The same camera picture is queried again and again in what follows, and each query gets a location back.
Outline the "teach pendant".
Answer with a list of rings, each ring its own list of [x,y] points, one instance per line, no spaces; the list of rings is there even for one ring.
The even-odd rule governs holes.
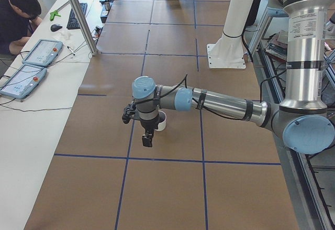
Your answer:
[[[24,63],[1,86],[1,95],[23,100],[39,85],[46,74],[46,68]]]
[[[47,67],[61,52],[63,42],[58,40],[40,39],[29,51],[22,63]]]

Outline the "lower teach pendant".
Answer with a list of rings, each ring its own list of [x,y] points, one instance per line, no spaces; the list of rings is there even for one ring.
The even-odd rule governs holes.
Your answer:
[[[23,100],[39,85],[46,74],[46,68],[24,63],[1,86],[1,95]]]

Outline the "white mug with handle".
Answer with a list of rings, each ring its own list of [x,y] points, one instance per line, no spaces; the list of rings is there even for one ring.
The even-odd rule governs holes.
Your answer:
[[[161,132],[165,130],[166,119],[167,119],[166,113],[162,110],[159,110],[159,121],[158,121],[157,128],[155,129],[156,131]]]

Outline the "aluminium frame post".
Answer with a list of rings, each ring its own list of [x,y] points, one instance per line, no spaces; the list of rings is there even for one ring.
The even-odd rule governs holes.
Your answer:
[[[95,56],[97,54],[97,48],[95,41],[92,38],[91,31],[89,29],[89,26],[87,24],[85,15],[83,14],[79,0],[69,0],[69,3],[75,13],[76,19],[79,22],[79,26],[82,32],[82,35],[86,41],[86,44],[88,45],[88,48],[92,54],[92,56]]]

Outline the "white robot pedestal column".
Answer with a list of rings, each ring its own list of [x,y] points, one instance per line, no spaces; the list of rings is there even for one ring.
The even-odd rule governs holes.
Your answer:
[[[245,69],[242,37],[254,0],[230,0],[222,36],[215,44],[207,45],[211,69]]]

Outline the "person in dark shirt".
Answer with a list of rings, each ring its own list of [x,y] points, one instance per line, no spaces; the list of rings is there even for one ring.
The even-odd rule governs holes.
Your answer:
[[[17,55],[42,22],[38,0],[1,0],[1,54]]]

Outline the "crumpled white tissue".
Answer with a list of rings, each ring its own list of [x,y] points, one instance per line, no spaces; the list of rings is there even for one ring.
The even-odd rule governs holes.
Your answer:
[[[60,30],[58,33],[58,38],[60,40],[66,41],[71,39],[72,34],[68,30]]]

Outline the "grey computer mouse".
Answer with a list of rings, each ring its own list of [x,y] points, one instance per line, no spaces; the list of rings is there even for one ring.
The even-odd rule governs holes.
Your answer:
[[[62,25],[60,25],[60,24],[53,24],[53,25],[50,26],[50,30],[52,32],[56,32],[56,31],[60,30],[61,28],[62,28]]]

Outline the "stack of books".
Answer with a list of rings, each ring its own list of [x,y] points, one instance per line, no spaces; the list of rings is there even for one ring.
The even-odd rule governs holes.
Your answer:
[[[272,35],[266,44],[265,52],[281,60],[287,60],[288,32],[281,30]]]

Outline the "green plastic tool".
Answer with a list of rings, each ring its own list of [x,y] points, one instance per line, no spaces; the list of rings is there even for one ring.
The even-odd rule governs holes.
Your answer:
[[[50,18],[49,18],[49,20],[50,20],[50,21],[54,21],[54,19],[55,19],[56,17],[61,17],[61,15],[60,15],[60,13],[59,13],[58,10],[54,10],[54,11],[52,11],[52,12],[50,13]]]

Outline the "upper teach pendant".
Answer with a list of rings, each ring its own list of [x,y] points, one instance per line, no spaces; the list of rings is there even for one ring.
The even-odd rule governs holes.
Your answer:
[[[58,40],[40,39],[29,51],[22,63],[47,67],[61,52],[63,42]]]

